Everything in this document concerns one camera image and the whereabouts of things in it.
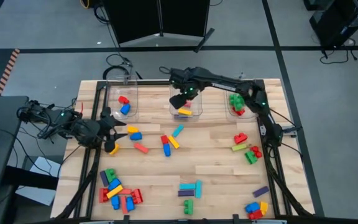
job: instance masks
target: wooden table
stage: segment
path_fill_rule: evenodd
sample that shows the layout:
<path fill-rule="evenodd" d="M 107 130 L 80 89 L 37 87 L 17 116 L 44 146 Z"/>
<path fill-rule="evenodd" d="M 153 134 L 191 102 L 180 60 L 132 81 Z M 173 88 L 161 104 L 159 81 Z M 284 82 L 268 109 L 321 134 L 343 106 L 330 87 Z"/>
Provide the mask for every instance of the wooden table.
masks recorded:
<path fill-rule="evenodd" d="M 279 79 L 265 79 L 270 107 L 290 117 L 283 88 Z M 84 118 L 90 118 L 97 81 L 82 81 L 78 93 L 76 110 L 83 103 Z M 125 121 L 140 129 L 143 134 L 141 144 L 149 148 L 148 154 L 134 149 L 129 137 L 118 140 L 120 151 L 114 156 L 102 152 L 99 170 L 114 168 L 117 177 L 125 188 L 139 188 L 144 202 L 136 205 L 129 213 L 131 220 L 160 220 L 179 218 L 230 219 L 232 214 L 247 218 L 244 206 L 254 201 L 269 203 L 265 218 L 273 218 L 270 194 L 254 198 L 252 192 L 268 186 L 264 161 L 260 159 L 250 165 L 245 151 L 232 152 L 233 136 L 239 132 L 248 135 L 247 144 L 261 147 L 257 121 L 255 118 L 241 121 L 227 119 L 225 93 L 215 88 L 207 88 L 202 93 L 203 113 L 197 122 L 176 121 L 169 113 L 168 86 L 139 85 L 137 121 Z M 99 101 L 99 111 L 103 95 Z M 287 126 L 283 118 L 273 114 L 276 122 Z M 165 157 L 160 136 L 171 135 L 173 130 L 184 124 L 185 128 L 176 138 L 179 149 L 172 149 L 171 157 Z M 126 128 L 118 128 L 126 133 Z M 284 137 L 283 142 L 297 148 L 296 139 Z M 69 140 L 65 157 L 77 147 L 75 140 Z M 294 196 L 309 212 L 314 212 L 303 164 L 298 153 L 282 146 L 279 149 L 285 180 Z M 58 183 L 51 217 L 58 215 L 71 200 L 78 188 L 84 150 L 77 150 L 62 167 L 62 177 Z M 203 182 L 203 194 L 195 203 L 192 216 L 183 214 L 183 201 L 188 197 L 178 197 L 180 183 Z M 113 210 L 110 202 L 99 203 L 98 189 L 103 187 L 100 177 L 96 182 L 92 220 L 122 220 L 121 210 Z M 285 214 L 280 189 L 276 186 L 280 212 Z M 89 191 L 84 194 L 81 215 L 85 215 Z"/>

